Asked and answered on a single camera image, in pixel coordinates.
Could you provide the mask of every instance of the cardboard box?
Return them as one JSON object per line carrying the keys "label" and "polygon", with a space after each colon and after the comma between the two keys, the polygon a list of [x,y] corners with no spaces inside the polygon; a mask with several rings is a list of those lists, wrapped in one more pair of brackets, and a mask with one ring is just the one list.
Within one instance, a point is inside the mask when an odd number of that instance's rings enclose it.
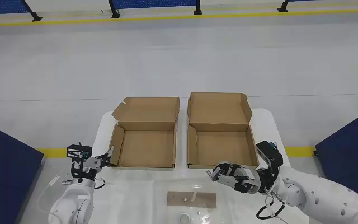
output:
{"label": "cardboard box", "polygon": [[189,168],[212,169],[221,161],[258,166],[245,94],[192,92],[188,118]]}
{"label": "cardboard box", "polygon": [[112,113],[117,119],[110,164],[118,167],[173,168],[179,97],[125,98]]}

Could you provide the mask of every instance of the box lid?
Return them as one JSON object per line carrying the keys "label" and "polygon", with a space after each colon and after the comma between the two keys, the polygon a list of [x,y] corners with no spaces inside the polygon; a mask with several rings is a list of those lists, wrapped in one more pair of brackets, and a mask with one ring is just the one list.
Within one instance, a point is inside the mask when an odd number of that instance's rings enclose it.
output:
{"label": "box lid", "polygon": [[243,93],[192,92],[188,104],[190,123],[248,124],[251,120]]}
{"label": "box lid", "polygon": [[119,122],[175,122],[179,97],[127,97],[112,113]]}

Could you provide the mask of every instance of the clear plastic sheet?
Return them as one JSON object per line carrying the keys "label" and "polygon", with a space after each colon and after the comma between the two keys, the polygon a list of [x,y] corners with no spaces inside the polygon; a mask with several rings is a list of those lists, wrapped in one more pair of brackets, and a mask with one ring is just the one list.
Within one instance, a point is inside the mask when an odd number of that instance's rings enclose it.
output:
{"label": "clear plastic sheet", "polygon": [[[216,208],[167,206],[168,192],[206,192],[216,194]],[[153,222],[156,224],[186,224],[180,221],[188,214],[190,224],[231,224],[230,211],[224,194],[209,178],[183,178],[155,181],[153,184]]]}

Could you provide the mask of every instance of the black cable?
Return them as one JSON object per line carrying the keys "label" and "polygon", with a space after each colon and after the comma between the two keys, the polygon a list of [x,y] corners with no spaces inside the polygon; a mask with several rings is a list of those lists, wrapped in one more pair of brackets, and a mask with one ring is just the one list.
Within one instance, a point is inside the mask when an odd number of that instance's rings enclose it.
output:
{"label": "black cable", "polygon": [[103,188],[106,185],[106,181],[103,180],[103,184],[101,186],[98,186],[95,188],[95,190],[99,189],[99,188]]}
{"label": "black cable", "polygon": [[265,210],[266,208],[267,208],[266,206],[263,206],[262,208],[260,208],[260,210],[258,210],[258,212],[256,213],[256,218],[258,218],[259,220],[268,220],[270,218],[274,218],[274,217],[278,216],[280,214],[280,212],[285,208],[285,203],[282,202],[281,208],[279,210],[277,210],[277,212],[275,213],[275,215],[273,217],[272,216],[264,216],[264,217],[260,216],[261,212],[263,210]]}

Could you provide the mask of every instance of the cable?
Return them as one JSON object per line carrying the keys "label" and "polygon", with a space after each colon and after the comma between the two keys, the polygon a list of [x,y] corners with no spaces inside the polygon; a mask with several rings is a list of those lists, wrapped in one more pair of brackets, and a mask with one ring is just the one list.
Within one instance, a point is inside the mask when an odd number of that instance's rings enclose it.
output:
{"label": "cable", "polygon": [[97,190],[97,189],[99,189],[99,188],[103,188],[103,187],[106,185],[106,181],[105,181],[104,179],[102,179],[102,178],[99,178],[99,179],[95,178],[95,179],[96,179],[96,180],[102,180],[102,181],[103,181],[103,184],[102,184],[101,186],[96,187],[95,190]]}
{"label": "cable", "polygon": [[52,182],[55,178],[57,178],[65,169],[66,169],[66,167],[65,167],[63,170],[61,170],[60,172],[58,172],[58,173],[52,178],[52,180],[47,184],[47,186],[46,186],[46,187],[44,188],[44,190],[41,192],[41,194],[40,194],[40,196],[37,198],[37,202],[36,202],[36,208],[37,208],[37,210],[39,210],[39,211],[42,212],[42,213],[50,214],[50,215],[52,215],[52,216],[57,217],[57,218],[59,219],[60,223],[62,223],[60,217],[57,216],[57,215],[55,215],[55,214],[53,214],[53,213],[50,213],[50,212],[47,212],[47,211],[42,210],[42,209],[39,207],[39,201],[40,201],[40,198],[43,196],[44,192],[46,191],[46,189],[50,186],[51,182]]}
{"label": "cable", "polygon": [[274,204],[275,199],[272,196],[271,196],[272,197],[272,202],[270,202],[270,204],[267,204],[267,198],[268,197],[269,197],[269,194],[266,195],[265,206],[260,208],[260,210],[258,210],[258,212],[256,213],[256,218],[258,218],[259,220],[268,220],[270,218],[277,217],[280,214],[280,212],[285,208],[285,203],[282,202],[282,206],[279,208],[279,210],[277,210],[277,212],[275,212],[273,217],[272,216],[264,216],[264,217],[260,216],[260,214],[261,214],[261,212],[263,210],[265,210],[269,205],[272,206]]}
{"label": "cable", "polygon": [[286,222],[283,218],[281,218],[280,216],[276,216],[276,218],[280,219],[281,221],[283,221],[286,224],[289,224],[288,222]]}

